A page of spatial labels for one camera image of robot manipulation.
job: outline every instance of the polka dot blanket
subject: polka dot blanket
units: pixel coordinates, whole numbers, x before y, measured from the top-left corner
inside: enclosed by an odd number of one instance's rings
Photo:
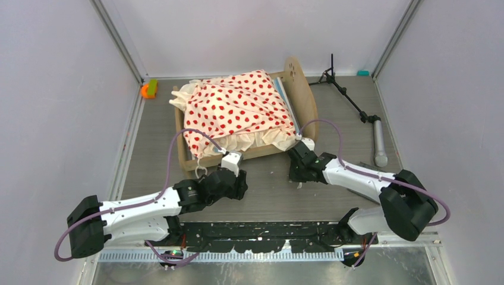
[[[191,80],[170,104],[184,112],[184,127],[198,129],[227,150],[274,145],[285,151],[295,141],[291,114],[264,70],[241,75]],[[184,134],[197,158],[217,154],[200,134]]]

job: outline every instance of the orange toy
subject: orange toy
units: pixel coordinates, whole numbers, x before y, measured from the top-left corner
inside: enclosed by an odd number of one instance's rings
[[[140,94],[145,99],[154,99],[156,98],[156,93],[158,92],[158,80],[151,79],[149,83],[142,86],[140,90]]]

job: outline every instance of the teal object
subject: teal object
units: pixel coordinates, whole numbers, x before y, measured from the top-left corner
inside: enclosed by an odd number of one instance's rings
[[[359,71],[357,71],[357,76],[369,76],[369,71],[359,70]]]

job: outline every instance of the metal corner post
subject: metal corner post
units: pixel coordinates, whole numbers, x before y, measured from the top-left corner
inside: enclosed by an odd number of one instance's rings
[[[381,71],[385,67],[385,64],[390,58],[390,55],[392,54],[394,48],[401,39],[402,35],[404,34],[404,31],[408,28],[411,19],[413,19],[413,16],[415,16],[415,13],[417,12],[418,7],[420,7],[420,4],[422,2],[423,0],[411,0],[411,2],[409,3],[408,8],[404,12],[404,15],[402,16],[399,25],[397,26],[394,34],[390,38],[390,41],[387,47],[385,48],[385,51],[383,52],[382,56],[380,57],[380,60],[378,61],[378,64],[376,65],[376,68],[373,71],[373,81],[376,81],[378,75],[380,75]]]
[[[103,25],[111,35],[112,40],[114,41],[116,47],[119,49],[119,53],[121,53],[122,58],[124,58],[124,61],[130,68],[131,72],[133,73],[133,76],[135,76],[135,79],[138,81],[139,84],[143,83],[143,77],[140,75],[140,71],[138,71],[137,66],[135,65],[133,59],[131,58],[131,55],[128,53],[128,49],[126,48],[126,45],[124,45],[124,42],[121,39],[121,36],[117,32],[117,29],[114,26],[114,23],[112,22],[110,15],[107,13],[107,10],[105,9],[105,6],[103,5],[102,0],[89,0],[91,4],[94,6],[94,9],[100,19],[102,19]]]

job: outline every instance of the red polka dot fabric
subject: red polka dot fabric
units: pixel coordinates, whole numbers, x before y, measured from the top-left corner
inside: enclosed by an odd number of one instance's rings
[[[271,137],[294,142],[291,114],[264,70],[195,83],[192,93],[185,97],[185,128],[199,129],[214,139],[242,135],[240,140],[264,141],[258,145],[267,143]],[[262,137],[251,135],[258,132]],[[184,137],[196,157],[212,152],[205,151],[213,146],[200,134],[191,132]]]

